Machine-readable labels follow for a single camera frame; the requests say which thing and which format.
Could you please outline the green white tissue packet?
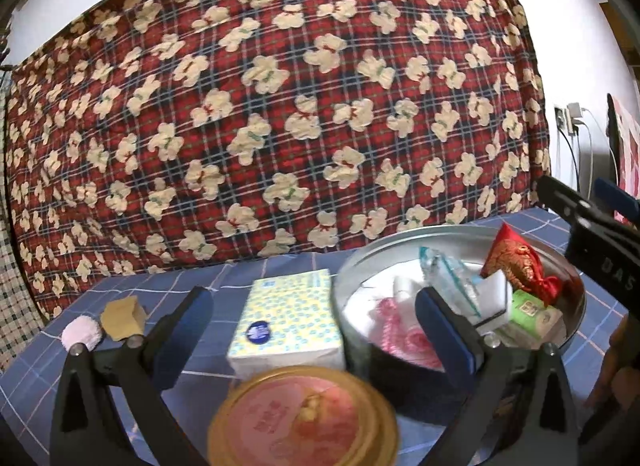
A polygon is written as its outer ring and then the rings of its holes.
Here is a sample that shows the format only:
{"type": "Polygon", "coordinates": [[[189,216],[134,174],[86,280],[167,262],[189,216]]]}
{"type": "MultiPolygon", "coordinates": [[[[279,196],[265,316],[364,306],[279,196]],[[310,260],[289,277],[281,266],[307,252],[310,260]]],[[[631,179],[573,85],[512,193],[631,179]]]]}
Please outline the green white tissue packet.
{"type": "Polygon", "coordinates": [[[520,289],[514,291],[511,305],[509,321],[497,329],[507,345],[536,350],[547,342],[562,345],[565,341],[566,326],[559,309],[520,289]]]}

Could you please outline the red embroidered satin pouch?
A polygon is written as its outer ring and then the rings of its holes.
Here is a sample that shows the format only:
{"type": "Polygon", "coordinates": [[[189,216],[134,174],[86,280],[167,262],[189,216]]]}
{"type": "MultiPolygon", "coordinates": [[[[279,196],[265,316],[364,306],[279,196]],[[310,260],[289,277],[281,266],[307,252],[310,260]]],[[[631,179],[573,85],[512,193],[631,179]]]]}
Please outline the red embroidered satin pouch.
{"type": "Polygon", "coordinates": [[[562,279],[544,273],[538,252],[506,223],[492,242],[480,276],[488,278],[497,271],[506,275],[515,290],[523,290],[545,305],[556,304],[562,293],[562,279]]]}

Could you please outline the round silver metal tin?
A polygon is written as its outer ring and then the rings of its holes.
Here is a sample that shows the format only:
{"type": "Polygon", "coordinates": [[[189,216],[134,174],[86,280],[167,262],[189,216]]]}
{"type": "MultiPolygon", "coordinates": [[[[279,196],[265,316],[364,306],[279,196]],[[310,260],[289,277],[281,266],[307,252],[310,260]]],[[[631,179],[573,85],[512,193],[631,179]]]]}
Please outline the round silver metal tin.
{"type": "Polygon", "coordinates": [[[439,250],[480,272],[498,231],[472,225],[431,226],[385,236],[356,250],[334,278],[331,303],[343,335],[347,368],[378,389],[402,416],[443,425],[464,400],[440,368],[424,368],[383,351],[370,313],[393,295],[394,278],[419,283],[422,247],[439,250]]]}

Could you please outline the pink knitted cloth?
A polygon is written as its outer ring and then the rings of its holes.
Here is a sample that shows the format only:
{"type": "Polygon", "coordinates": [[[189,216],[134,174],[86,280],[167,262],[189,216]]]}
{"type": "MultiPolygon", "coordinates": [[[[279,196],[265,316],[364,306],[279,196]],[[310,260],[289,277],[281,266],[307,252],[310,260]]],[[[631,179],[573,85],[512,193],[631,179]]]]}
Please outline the pink knitted cloth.
{"type": "Polygon", "coordinates": [[[444,367],[418,320],[412,299],[384,298],[371,311],[370,340],[390,356],[426,370],[444,367]]]}

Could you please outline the red plaid bear blanket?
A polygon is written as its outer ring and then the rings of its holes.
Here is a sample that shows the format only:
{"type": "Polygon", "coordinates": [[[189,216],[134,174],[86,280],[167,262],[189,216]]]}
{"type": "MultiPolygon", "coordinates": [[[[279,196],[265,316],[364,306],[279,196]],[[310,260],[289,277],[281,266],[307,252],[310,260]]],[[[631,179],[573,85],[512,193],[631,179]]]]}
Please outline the red plaid bear blanket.
{"type": "Polygon", "coordinates": [[[52,319],[100,279],[535,204],[518,0],[103,0],[14,70],[9,209],[52,319]]]}

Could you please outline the pink fluffy pompom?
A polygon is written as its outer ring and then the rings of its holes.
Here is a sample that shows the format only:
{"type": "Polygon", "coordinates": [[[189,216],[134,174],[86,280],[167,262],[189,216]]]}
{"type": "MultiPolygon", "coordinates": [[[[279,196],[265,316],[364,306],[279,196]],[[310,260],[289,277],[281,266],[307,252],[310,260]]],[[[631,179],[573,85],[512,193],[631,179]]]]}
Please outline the pink fluffy pompom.
{"type": "Polygon", "coordinates": [[[61,342],[66,351],[76,343],[82,343],[89,351],[94,350],[103,339],[100,323],[88,315],[77,316],[61,333],[61,342]]]}

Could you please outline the pink patterned hanging cloth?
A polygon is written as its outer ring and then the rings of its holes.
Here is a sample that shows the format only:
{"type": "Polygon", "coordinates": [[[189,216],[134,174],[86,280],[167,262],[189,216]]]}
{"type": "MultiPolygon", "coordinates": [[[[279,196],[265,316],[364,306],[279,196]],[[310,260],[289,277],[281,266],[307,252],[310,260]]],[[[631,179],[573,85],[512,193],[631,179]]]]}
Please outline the pink patterned hanging cloth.
{"type": "Polygon", "coordinates": [[[614,181],[639,200],[639,122],[612,94],[608,94],[608,138],[617,169],[614,181]]]}

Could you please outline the white wall charger plug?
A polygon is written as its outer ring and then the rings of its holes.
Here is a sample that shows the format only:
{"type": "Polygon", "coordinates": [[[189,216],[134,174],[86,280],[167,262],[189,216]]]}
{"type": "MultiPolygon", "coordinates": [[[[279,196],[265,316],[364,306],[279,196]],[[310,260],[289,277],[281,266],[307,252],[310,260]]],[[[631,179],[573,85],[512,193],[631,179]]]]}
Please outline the white wall charger plug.
{"type": "Polygon", "coordinates": [[[584,124],[582,121],[582,108],[578,103],[569,103],[566,108],[568,119],[573,128],[573,132],[577,133],[578,128],[584,124]]]}

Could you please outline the tan sponge block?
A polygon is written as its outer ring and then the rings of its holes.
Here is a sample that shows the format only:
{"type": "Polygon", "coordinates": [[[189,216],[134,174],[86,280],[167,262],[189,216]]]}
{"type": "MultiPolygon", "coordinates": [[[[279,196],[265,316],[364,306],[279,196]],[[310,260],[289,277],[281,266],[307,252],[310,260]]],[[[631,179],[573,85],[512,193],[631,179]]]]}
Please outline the tan sponge block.
{"type": "Polygon", "coordinates": [[[143,335],[146,313],[136,296],[110,301],[100,315],[100,323],[113,341],[143,335]]]}

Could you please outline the white green checked cloth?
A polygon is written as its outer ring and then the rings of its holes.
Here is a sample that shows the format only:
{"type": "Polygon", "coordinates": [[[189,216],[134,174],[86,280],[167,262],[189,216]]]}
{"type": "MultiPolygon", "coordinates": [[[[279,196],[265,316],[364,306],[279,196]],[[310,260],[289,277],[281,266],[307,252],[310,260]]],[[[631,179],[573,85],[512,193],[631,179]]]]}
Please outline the white green checked cloth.
{"type": "Polygon", "coordinates": [[[1,223],[0,365],[4,373],[43,327],[14,255],[8,228],[1,223]]]}

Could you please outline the yellow dotted tissue pack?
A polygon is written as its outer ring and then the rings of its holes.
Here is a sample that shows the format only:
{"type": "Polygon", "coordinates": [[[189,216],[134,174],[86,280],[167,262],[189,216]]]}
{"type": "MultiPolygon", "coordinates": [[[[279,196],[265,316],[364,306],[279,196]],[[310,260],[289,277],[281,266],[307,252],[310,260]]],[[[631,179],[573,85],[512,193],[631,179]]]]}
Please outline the yellow dotted tissue pack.
{"type": "Polygon", "coordinates": [[[296,365],[344,370],[331,290],[327,269],[255,281],[227,351],[235,376],[296,365]]]}

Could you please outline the clear bag with cotton swabs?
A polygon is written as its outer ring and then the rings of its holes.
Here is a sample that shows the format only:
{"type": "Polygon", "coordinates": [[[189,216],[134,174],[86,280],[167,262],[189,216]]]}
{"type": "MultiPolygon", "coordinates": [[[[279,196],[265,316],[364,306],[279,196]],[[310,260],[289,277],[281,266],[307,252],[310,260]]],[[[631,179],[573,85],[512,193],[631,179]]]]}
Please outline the clear bag with cotton swabs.
{"type": "Polygon", "coordinates": [[[478,321],[480,295],[464,263],[430,247],[420,248],[419,259],[425,285],[433,287],[454,313],[478,321]]]}

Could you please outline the gold pink tin lid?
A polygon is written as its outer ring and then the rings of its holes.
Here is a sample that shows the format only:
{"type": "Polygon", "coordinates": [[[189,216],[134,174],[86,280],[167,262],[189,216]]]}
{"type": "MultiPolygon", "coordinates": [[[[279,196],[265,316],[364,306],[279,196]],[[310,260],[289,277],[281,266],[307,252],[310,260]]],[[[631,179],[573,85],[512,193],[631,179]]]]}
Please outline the gold pink tin lid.
{"type": "Polygon", "coordinates": [[[352,374],[317,366],[262,373],[230,392],[209,425],[212,465],[388,466],[395,411],[352,374]]]}

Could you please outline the wall power socket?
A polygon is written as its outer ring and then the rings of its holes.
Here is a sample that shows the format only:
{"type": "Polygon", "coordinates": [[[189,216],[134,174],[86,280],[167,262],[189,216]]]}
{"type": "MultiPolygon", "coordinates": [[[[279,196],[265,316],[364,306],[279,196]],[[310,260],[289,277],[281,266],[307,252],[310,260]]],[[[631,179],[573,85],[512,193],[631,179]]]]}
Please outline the wall power socket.
{"type": "Polygon", "coordinates": [[[556,123],[556,129],[559,132],[566,133],[567,132],[567,119],[565,110],[563,108],[555,107],[554,108],[554,118],[556,123]]]}

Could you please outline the white foam sponge block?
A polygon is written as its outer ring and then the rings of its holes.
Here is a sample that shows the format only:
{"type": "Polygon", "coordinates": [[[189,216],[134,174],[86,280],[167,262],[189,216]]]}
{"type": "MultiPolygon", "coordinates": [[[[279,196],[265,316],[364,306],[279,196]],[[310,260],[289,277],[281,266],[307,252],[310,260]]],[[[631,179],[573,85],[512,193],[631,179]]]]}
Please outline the white foam sponge block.
{"type": "Polygon", "coordinates": [[[484,335],[508,324],[512,312],[513,287],[503,270],[479,278],[474,285],[480,306],[480,319],[473,323],[475,329],[484,335]]]}

